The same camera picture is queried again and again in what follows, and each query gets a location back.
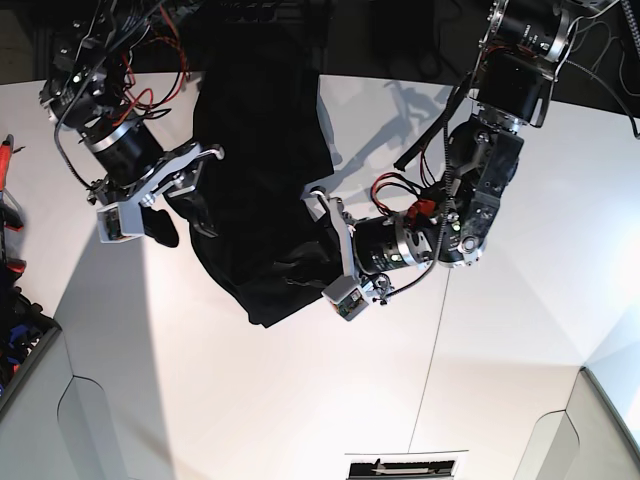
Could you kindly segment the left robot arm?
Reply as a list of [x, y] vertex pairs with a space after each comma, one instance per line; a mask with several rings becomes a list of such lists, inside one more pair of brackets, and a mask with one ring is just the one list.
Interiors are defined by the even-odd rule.
[[565, 1], [496, 1], [473, 69], [440, 116], [370, 190], [400, 188], [413, 197], [403, 211], [377, 204], [378, 216], [357, 220], [321, 188], [314, 195], [337, 234], [338, 264], [297, 261], [287, 283], [313, 286], [341, 314], [397, 294], [389, 273], [476, 263], [517, 170], [519, 130], [540, 127], [577, 14]]

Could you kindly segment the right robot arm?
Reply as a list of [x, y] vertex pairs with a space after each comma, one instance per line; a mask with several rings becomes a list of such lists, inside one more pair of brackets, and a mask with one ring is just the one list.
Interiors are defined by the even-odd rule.
[[[155, 17], [170, 30], [160, 42], [179, 58], [177, 79], [160, 99], [149, 88], [132, 91], [133, 53], [149, 39]], [[198, 186], [207, 161], [224, 159], [223, 147], [190, 139], [167, 151], [147, 126], [168, 114], [168, 102], [188, 76], [179, 33], [160, 1], [100, 1], [90, 20], [76, 21], [58, 34], [40, 104], [54, 122], [53, 137], [58, 139], [62, 130], [77, 132], [105, 171], [101, 179], [80, 182], [88, 202], [97, 208], [102, 242], [148, 236], [176, 247], [179, 237], [169, 214], [153, 207], [159, 198], [176, 206], [196, 232], [216, 237]]]

